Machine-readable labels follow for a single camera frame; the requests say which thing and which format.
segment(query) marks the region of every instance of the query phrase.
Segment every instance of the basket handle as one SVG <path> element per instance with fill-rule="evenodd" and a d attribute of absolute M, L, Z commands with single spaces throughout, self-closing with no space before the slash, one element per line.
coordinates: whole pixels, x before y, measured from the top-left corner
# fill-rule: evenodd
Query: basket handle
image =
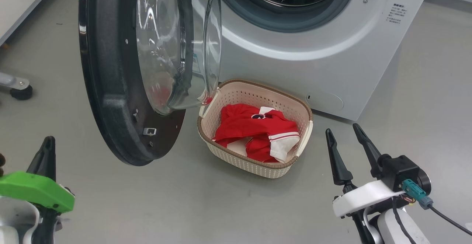
<path fill-rule="evenodd" d="M 211 108 L 211 106 L 215 103 L 215 99 L 217 98 L 218 94 L 220 94 L 221 91 L 219 90 L 219 87 L 216 89 L 216 93 L 215 93 L 215 96 L 213 97 L 213 99 L 211 100 L 211 102 L 206 105 L 206 106 L 201 106 L 200 107 L 200 110 L 198 112 L 198 116 L 202 117 L 202 118 L 205 118 L 205 116 L 207 115 L 208 113 L 208 110 L 209 108 Z"/>
<path fill-rule="evenodd" d="M 308 140 L 310 139 L 310 135 L 312 134 L 312 129 L 313 129 L 313 121 L 310 121 L 309 124 L 310 125 L 308 125 L 308 129 L 305 131 L 305 134 L 303 135 L 302 140 L 300 140 L 300 145 L 298 146 L 295 157 L 300 157 L 303 150 L 305 150 L 305 146 L 308 143 Z"/>

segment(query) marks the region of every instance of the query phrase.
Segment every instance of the metal caster leg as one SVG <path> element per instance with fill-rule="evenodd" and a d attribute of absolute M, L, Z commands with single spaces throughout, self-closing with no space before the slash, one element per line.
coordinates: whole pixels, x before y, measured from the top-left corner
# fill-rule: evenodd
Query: metal caster leg
<path fill-rule="evenodd" d="M 10 95 L 17 100 L 25 101 L 32 96 L 32 87 L 29 80 L 0 73 L 0 86 L 11 88 Z"/>

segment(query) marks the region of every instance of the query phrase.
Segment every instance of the beige basket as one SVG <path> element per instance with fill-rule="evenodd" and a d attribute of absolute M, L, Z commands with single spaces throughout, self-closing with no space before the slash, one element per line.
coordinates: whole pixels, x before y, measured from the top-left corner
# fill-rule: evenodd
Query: beige basket
<path fill-rule="evenodd" d="M 260 108 L 272 107 L 284 113 L 284 116 L 297 123 L 300 142 L 290 150 L 287 163 L 263 163 L 240 155 L 211 140 L 221 121 L 221 109 L 229 104 L 248 104 Z M 245 80 L 229 80 L 222 83 L 211 103 L 200 108 L 198 132 L 210 151 L 242 170 L 267 178 L 279 178 L 285 175 L 302 154 L 313 128 L 313 115 L 310 108 L 298 98 L 258 83 Z"/>

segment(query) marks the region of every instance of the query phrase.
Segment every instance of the brown basket rim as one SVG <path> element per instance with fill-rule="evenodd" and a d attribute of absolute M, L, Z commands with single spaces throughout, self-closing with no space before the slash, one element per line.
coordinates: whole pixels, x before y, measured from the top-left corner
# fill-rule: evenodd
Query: brown basket rim
<path fill-rule="evenodd" d="M 248 81 L 248 80 L 243 80 L 243 79 L 231 79 L 231 80 L 227 80 L 227 81 L 224 81 L 223 83 L 221 83 L 221 84 L 219 85 L 219 88 L 222 88 L 223 86 L 226 86 L 226 85 L 228 85 L 228 84 L 230 84 L 230 83 L 236 83 L 236 82 L 239 82 L 239 83 L 247 83 L 247 84 L 251 84 L 251 85 L 253 85 L 253 86 L 259 86 L 259 87 L 265 88 L 265 89 L 270 90 L 270 91 L 273 91 L 273 92 L 275 92 L 275 93 L 279 93 L 279 94 L 281 94 L 281 95 L 284 95 L 284 96 L 286 96 L 286 97 L 288 97 L 288 98 L 291 98 L 291 99 L 297 101 L 298 103 L 302 104 L 302 105 L 305 107 L 305 109 L 306 109 L 306 111 L 307 111 L 307 113 L 308 113 L 308 116 L 309 116 L 309 118 L 310 118 L 310 121 L 313 121 L 313 113 L 312 113 L 312 110 L 308 107 L 308 105 L 307 105 L 304 101 L 300 100 L 299 98 L 297 98 L 297 97 L 295 97 L 295 96 L 292 96 L 292 95 L 290 95 L 290 94 L 287 94 L 287 93 L 284 93 L 284 92 L 282 92 L 282 91 L 279 91 L 279 90 L 277 90 L 277 89 L 275 89 L 275 88 L 273 88 L 273 87 L 265 86 L 265 85 L 260 84 L 260 83 L 255 83 L 255 82 Z M 235 156 L 235 157 L 237 157 L 237 158 L 239 158 L 239 159 L 245 160 L 245 161 L 247 161 L 247 162 L 249 162 L 249 163 L 253 163 L 253 164 L 255 164 L 255 165 L 259 165 L 259 166 L 261 166 L 261 167 L 270 168 L 270 169 L 272 169 L 272 170 L 280 170 L 280 169 L 282 169 L 282 168 L 290 167 L 293 163 L 295 163 L 295 161 L 298 160 L 298 157 L 297 157 L 297 156 L 294 156 L 294 157 L 292 158 L 292 160 L 290 160 L 289 162 L 287 162 L 287 163 L 285 163 L 285 164 L 282 164 L 282 165 L 270 165 L 270 164 L 267 164 L 267 163 L 264 163 L 264 162 L 260 162 L 260 161 L 254 160 L 254 159 L 252 159 L 252 158 L 248 158 L 248 157 L 245 157 L 245 156 L 243 156 L 243 155 L 240 155 L 240 154 L 238 154 L 238 153 L 236 153 L 236 152 L 234 152 L 234 151 L 231 151 L 231 150 L 229 150 L 228 148 L 226 148 L 226 147 L 224 147 L 224 146 L 222 146 L 222 145 L 220 145 L 220 144 L 214 142 L 214 141 L 211 140 L 209 137 L 207 137 L 207 136 L 205 135 L 205 133 L 203 132 L 203 129 L 202 129 L 202 117 L 201 117 L 201 116 L 198 116 L 197 128 L 198 128 L 198 132 L 200 133 L 200 136 L 201 136 L 207 143 L 210 143 L 211 145 L 216 146 L 218 149 L 221 149 L 221 150 L 223 150 L 224 152 L 229 153 L 230 155 L 233 155 L 233 156 Z"/>

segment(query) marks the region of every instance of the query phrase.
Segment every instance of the clothes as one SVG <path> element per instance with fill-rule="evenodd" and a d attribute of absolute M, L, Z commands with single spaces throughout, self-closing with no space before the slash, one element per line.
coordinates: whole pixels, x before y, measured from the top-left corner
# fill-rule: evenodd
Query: clothes
<path fill-rule="evenodd" d="M 278 110 L 236 104 L 222 108 L 214 141 L 224 147 L 247 142 L 248 158 L 285 163 L 287 153 L 300 141 L 300 134 L 296 122 L 287 120 Z"/>

